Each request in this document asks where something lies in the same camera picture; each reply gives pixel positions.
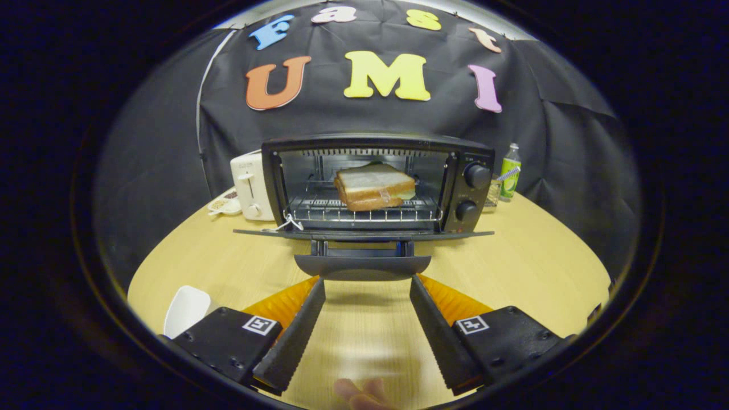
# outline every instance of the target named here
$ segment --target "oven control knob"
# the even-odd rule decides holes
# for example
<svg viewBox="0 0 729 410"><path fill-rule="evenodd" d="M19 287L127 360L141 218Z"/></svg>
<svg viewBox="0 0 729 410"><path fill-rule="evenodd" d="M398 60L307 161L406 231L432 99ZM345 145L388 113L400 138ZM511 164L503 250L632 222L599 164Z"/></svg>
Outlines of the oven control knob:
<svg viewBox="0 0 729 410"><path fill-rule="evenodd" d="M464 177L468 186L482 190L491 183L491 170L477 163L472 163L466 167Z"/></svg>
<svg viewBox="0 0 729 410"><path fill-rule="evenodd" d="M476 203L473 201L463 201L456 208L456 218L465 222L470 222L478 218L479 211Z"/></svg>

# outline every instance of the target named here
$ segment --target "glass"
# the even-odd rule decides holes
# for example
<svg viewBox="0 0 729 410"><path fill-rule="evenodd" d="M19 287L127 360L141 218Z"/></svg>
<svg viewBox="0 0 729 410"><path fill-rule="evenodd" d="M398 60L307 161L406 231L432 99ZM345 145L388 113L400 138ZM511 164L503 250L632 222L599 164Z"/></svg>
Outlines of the glass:
<svg viewBox="0 0 729 410"><path fill-rule="evenodd" d="M499 203L499 194L501 193L501 181L496 179L491 180L491 185L488 187L488 194L486 194L486 202L483 203L483 213L492 213L496 211L496 205Z"/></svg>

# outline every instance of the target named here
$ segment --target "orange letter u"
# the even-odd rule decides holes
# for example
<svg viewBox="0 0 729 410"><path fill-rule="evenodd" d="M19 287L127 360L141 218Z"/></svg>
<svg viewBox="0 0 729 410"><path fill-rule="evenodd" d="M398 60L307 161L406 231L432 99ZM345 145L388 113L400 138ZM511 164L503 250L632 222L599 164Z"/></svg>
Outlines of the orange letter u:
<svg viewBox="0 0 729 410"><path fill-rule="evenodd" d="M268 93L268 74L276 67L275 64L266 64L248 71L248 90L246 91L246 103L248 107L256 110L282 107L291 102L301 91L301 83L304 78L304 65L311 61L308 55L289 58L284 61L284 67L289 68L286 76L286 87L278 94Z"/></svg>

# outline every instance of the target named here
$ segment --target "toaster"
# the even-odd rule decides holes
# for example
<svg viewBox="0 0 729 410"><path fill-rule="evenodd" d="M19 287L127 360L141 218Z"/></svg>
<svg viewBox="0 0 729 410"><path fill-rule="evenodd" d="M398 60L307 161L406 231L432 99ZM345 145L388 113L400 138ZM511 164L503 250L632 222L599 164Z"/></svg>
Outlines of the toaster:
<svg viewBox="0 0 729 410"><path fill-rule="evenodd" d="M230 160L230 170L243 216L249 220L274 220L263 177L261 150Z"/></svg>
<svg viewBox="0 0 729 410"><path fill-rule="evenodd" d="M424 271L430 261L429 256L415 256L416 241L493 233L474 229L491 184L494 156L494 149L484 144L437 135L368 133L272 139L262 143L261 170L257 172L263 175L270 211L279 227L276 231L236 232L311 240L310 255L295 255L308 274L328 279L405 279ZM335 187L337 171L373 161L414 178L415 196L400 206L350 211ZM342 249L330 242L392 245L388 249Z"/></svg>

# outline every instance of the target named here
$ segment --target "plastic bottle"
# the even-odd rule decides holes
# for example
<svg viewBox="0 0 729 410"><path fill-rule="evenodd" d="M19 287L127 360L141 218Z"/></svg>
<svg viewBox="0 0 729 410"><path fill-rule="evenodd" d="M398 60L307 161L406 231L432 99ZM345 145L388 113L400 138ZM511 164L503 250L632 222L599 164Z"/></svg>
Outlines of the plastic bottle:
<svg viewBox="0 0 729 410"><path fill-rule="evenodd" d="M516 166L521 167L521 158L519 158L519 153L517 152L519 151L519 146L515 142L512 142L511 145L509 145L509 148L509 152L504 157L504 162L502 163L501 175L506 174ZM511 201L511 198L514 196L514 191L516 190L516 182L519 179L520 173L521 172L517 172L516 175L506 178L502 184L502 191L499 196L500 201Z"/></svg>

